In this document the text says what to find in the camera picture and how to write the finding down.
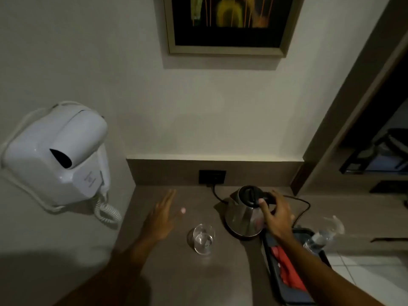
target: left hand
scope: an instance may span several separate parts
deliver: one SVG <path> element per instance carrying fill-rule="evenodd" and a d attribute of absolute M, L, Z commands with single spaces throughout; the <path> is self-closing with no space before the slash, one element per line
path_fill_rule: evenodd
<path fill-rule="evenodd" d="M 140 233 L 141 239 L 158 242 L 169 235 L 174 227 L 174 219 L 169 219 L 169 212 L 175 195 L 176 190 L 169 190 L 163 200 L 150 211 Z"/>

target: kettle lid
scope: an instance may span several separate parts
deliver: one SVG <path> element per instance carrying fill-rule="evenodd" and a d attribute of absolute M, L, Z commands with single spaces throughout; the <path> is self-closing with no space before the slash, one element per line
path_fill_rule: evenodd
<path fill-rule="evenodd" d="M 248 207 L 258 208 L 258 199 L 265 196 L 265 193 L 256 186 L 243 186 L 238 191 L 239 200 Z"/>

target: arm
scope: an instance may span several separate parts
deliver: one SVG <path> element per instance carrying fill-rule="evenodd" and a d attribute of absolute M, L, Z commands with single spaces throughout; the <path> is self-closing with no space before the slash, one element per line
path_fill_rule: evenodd
<path fill-rule="evenodd" d="M 276 199 L 275 216 L 271 215 L 266 202 L 259 200 L 268 230 L 285 251 L 316 303 L 329 306 L 383 306 L 303 248 L 292 233 L 293 215 L 288 202 L 278 192 L 273 191 L 272 194 Z"/>
<path fill-rule="evenodd" d="M 69 293 L 56 306 L 124 304 L 150 252 L 157 242 L 167 237 L 174 226 L 174 221 L 169 220 L 169 210 L 175 194 L 175 190 L 170 190 L 156 204 L 147 216 L 140 236 L 129 249 L 112 258 L 102 271 Z"/>

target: white floor tile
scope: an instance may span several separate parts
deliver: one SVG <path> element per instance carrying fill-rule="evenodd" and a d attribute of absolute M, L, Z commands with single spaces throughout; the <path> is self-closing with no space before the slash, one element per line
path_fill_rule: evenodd
<path fill-rule="evenodd" d="M 405 266 L 348 266 L 355 284 L 386 306 L 406 306 L 408 268 Z"/>
<path fill-rule="evenodd" d="M 347 266 L 403 264 L 403 260 L 396 255 L 341 255 L 341 258 Z"/>
<path fill-rule="evenodd" d="M 349 282 L 354 283 L 353 278 L 351 277 L 349 271 L 347 270 L 347 267 L 345 266 L 332 266 L 333 270 L 342 276 L 343 278 L 346 278 Z"/>
<path fill-rule="evenodd" d="M 329 260 L 329 263 L 331 266 L 337 266 L 337 265 L 344 266 L 344 262 L 337 252 L 326 253 L 326 257 Z"/>

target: glass cup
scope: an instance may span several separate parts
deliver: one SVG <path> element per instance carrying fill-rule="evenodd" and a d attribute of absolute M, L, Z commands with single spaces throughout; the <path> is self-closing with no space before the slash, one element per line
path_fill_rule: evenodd
<path fill-rule="evenodd" d="M 199 224 L 193 232 L 194 249 L 199 255 L 209 255 L 214 244 L 215 231 L 209 224 Z"/>

